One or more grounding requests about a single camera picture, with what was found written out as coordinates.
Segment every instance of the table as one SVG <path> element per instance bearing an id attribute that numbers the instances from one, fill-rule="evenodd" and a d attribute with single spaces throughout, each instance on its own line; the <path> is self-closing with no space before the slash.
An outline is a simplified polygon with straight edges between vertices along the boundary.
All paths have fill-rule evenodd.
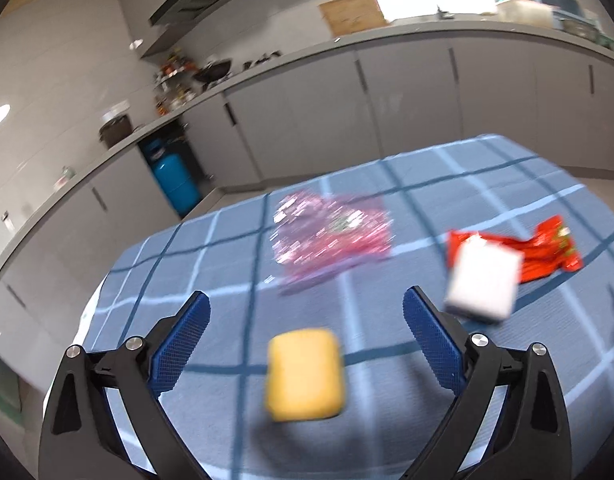
<path id="1" fill-rule="evenodd" d="M 382 196 L 393 221 L 391 256 L 295 294 L 269 237 L 290 191 Z M 450 228 L 529 237 L 561 214 L 583 270 L 520 286 L 514 314 L 497 326 L 470 322 L 499 346 L 550 350 L 568 407 L 574 472 L 614 425 L 614 215 L 565 171 L 510 140 L 487 135 L 396 155 L 247 200 L 154 234 L 110 270 L 84 339 L 117 348 L 171 316 L 192 291 L 212 318 L 177 386 L 161 403 L 216 480 L 400 476 L 452 402 L 402 319 L 412 285 L 442 306 Z M 325 326 L 341 342 L 347 405 L 330 420 L 274 424 L 263 407 L 267 343 L 278 333 Z M 504 394 L 497 388 L 465 460 L 478 461 Z M 117 390 L 110 404 L 129 455 L 150 468 Z"/>

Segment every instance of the white block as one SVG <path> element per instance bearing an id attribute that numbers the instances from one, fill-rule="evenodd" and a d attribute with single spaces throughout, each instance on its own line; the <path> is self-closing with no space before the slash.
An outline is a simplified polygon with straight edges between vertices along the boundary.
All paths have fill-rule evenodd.
<path id="1" fill-rule="evenodd" d="M 511 316 L 524 255 L 479 236 L 456 254 L 445 304 L 466 316 L 502 321 Z"/>

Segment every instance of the red plastic wrapper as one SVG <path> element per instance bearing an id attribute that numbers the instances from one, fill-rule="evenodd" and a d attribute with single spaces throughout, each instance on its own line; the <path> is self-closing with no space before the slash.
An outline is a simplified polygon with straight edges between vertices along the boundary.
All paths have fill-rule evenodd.
<path id="1" fill-rule="evenodd" d="M 271 241 L 285 285 L 310 285 L 391 250 L 391 221 L 380 197 L 300 191 L 282 200 L 274 222 Z"/>
<path id="2" fill-rule="evenodd" d="M 460 245 L 470 236 L 478 234 L 485 240 L 497 242 L 525 255 L 520 283 L 531 282 L 549 276 L 556 269 L 575 272 L 583 268 L 570 229 L 556 215 L 540 223 L 529 240 L 504 237 L 483 232 L 449 232 L 448 266 L 453 267 Z"/>

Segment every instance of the wooden cutting board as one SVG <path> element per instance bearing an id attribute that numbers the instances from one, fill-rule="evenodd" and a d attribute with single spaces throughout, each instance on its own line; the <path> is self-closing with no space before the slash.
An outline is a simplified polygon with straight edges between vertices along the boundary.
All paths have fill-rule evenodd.
<path id="1" fill-rule="evenodd" d="M 387 25 L 377 0 L 331 0 L 319 7 L 335 38 Z"/>

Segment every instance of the blue gripper pad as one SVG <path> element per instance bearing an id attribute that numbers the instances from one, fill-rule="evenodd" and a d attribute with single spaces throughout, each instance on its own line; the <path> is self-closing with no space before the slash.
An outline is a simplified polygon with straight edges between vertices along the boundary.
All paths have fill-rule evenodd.
<path id="1" fill-rule="evenodd" d="M 199 294 L 153 354 L 147 385 L 156 398 L 174 388 L 209 324 L 210 313 L 209 298 Z"/>
<path id="2" fill-rule="evenodd" d="M 412 288 L 405 292 L 402 313 L 438 383 L 459 396 L 466 384 L 462 352 Z"/>

